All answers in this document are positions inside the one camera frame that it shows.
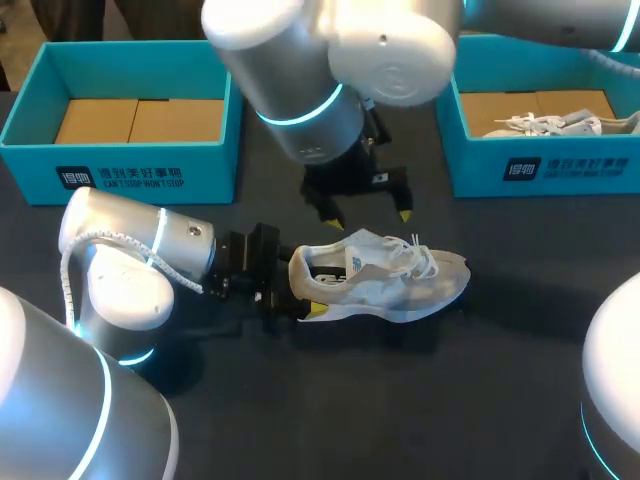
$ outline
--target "white sneaker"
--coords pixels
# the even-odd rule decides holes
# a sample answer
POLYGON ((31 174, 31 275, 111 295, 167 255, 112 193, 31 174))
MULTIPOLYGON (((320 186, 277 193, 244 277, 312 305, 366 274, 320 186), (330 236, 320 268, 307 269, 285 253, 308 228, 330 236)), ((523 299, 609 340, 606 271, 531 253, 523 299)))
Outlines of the white sneaker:
POLYGON ((508 129, 496 130, 485 135, 485 138, 640 135, 640 112, 623 120, 600 118, 589 110, 581 110, 565 117, 536 118, 533 113, 529 113, 526 117, 512 117, 496 122, 506 124, 508 129))
POLYGON ((333 245, 298 247, 289 262, 295 297, 321 304, 305 319, 316 322, 362 314, 393 323, 419 320, 456 300, 470 277, 463 257, 431 251, 416 235, 409 244, 364 229, 333 245), (314 278, 312 269, 345 275, 314 278))

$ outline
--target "blue led ring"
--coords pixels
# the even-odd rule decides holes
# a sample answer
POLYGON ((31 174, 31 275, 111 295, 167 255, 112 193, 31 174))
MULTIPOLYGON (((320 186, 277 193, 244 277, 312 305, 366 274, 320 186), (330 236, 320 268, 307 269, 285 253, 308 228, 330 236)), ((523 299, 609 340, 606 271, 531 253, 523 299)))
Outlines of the blue led ring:
POLYGON ((584 421, 584 408, 582 403, 580 404, 580 416, 582 417, 582 428, 584 429, 584 434, 587 437, 587 440, 589 441, 589 445, 591 445, 591 450, 593 450, 593 453, 596 455, 596 458, 600 461, 600 463, 607 470, 607 472, 609 472, 609 474, 615 480, 620 480, 620 477, 618 477, 615 473, 613 473, 613 470, 611 470, 611 468, 609 468, 609 465, 607 465, 607 463, 602 459, 602 457, 598 453, 598 450, 596 450, 596 446, 593 444, 593 441, 591 440, 591 436, 589 435, 589 431, 587 430, 587 424, 584 421))
POLYGON ((258 114, 258 116, 262 120, 264 120, 265 122, 267 122, 267 123, 269 123, 271 125, 277 125, 279 127, 284 127, 284 126, 288 126, 288 125, 299 125, 301 123, 308 122, 312 118, 317 117, 322 112, 324 112, 327 108, 329 108, 329 106, 336 100, 336 98, 338 98, 338 95, 340 95, 341 91, 342 91, 342 84, 338 85, 338 87, 331 94, 331 96, 327 99, 327 101, 324 102, 322 105, 320 105, 318 108, 316 108, 315 110, 307 113, 306 115, 303 115, 302 117, 294 118, 292 120, 273 120, 271 118, 265 117, 260 112, 256 112, 256 113, 258 114))
POLYGON ((631 33, 633 32, 633 27, 636 25, 638 13, 640 13, 640 0, 631 0, 629 13, 627 13, 627 19, 624 22, 624 27, 622 27, 620 38, 618 39, 616 46, 611 50, 613 53, 621 52, 624 50, 624 47, 627 46, 627 42, 629 41, 629 38, 631 38, 631 33))

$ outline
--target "white robotic arm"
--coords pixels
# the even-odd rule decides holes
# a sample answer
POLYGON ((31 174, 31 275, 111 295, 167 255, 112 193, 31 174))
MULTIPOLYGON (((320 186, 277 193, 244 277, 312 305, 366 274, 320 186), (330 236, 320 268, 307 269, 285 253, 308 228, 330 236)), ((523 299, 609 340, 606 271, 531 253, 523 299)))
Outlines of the white robotic arm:
MULTIPOLYGON (((386 191, 403 220, 413 208, 406 171, 377 169, 372 147, 390 136, 370 134, 384 127, 363 99, 410 107, 437 97, 462 28, 640 51, 639 10, 640 0, 206 0, 202 26, 280 146, 305 166, 306 202, 342 227, 337 195, 386 191)), ((596 50, 601 63, 640 78, 596 50)))
POLYGON ((131 366, 152 354, 173 307, 173 288, 158 269, 202 293, 197 282, 211 266, 215 237, 209 223, 83 187, 67 206, 58 246, 67 326, 131 366), (68 276, 72 254, 84 284, 78 319, 68 276))

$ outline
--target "black tabletop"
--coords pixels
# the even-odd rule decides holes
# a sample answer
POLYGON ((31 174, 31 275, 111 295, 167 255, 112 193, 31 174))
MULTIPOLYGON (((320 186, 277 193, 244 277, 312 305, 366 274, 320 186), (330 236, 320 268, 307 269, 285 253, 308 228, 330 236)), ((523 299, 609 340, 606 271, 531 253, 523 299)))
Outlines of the black tabletop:
MULTIPOLYGON (((0 118, 13 99, 0 96, 0 118)), ((290 244, 339 240, 299 197, 302 168, 247 110, 236 203, 175 210, 218 233, 264 222, 290 244)), ((168 343, 146 373, 177 417, 178 479, 575 478, 582 341, 640 270, 640 198, 456 200, 432 109, 382 117, 394 143, 381 162, 409 167, 414 216, 402 224, 384 195, 343 199, 346 233, 418 233, 465 255, 466 300, 401 330, 362 317, 274 336, 251 302, 178 292, 176 338, 213 334, 168 343)), ((27 206, 0 163, 0 285, 58 319, 62 213, 27 206)))

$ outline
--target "white cable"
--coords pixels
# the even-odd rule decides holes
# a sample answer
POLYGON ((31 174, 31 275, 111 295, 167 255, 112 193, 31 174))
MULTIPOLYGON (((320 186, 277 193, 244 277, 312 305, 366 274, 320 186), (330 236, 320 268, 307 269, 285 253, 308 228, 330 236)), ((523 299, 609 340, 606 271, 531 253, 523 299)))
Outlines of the white cable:
POLYGON ((605 68, 613 70, 621 75, 627 75, 635 80, 640 80, 640 68, 627 65, 605 55, 598 50, 582 50, 582 52, 591 60, 599 63, 605 68))
POLYGON ((74 308, 73 308, 73 296, 71 294, 71 282, 69 280, 69 261, 74 250, 84 243, 88 243, 96 239, 105 239, 110 242, 116 243, 124 248, 133 249, 145 257, 152 258, 155 264, 160 270, 167 274, 167 276, 181 285, 193 290, 196 293, 202 294, 204 289, 202 285, 192 282, 188 278, 180 275, 173 268, 171 268, 167 262, 154 253, 149 247, 142 242, 136 240, 124 233, 112 232, 109 230, 96 230, 93 232, 83 233, 78 235, 65 249, 60 260, 60 280, 62 282, 62 293, 64 295, 65 305, 65 320, 66 325, 71 330, 75 328, 74 308))

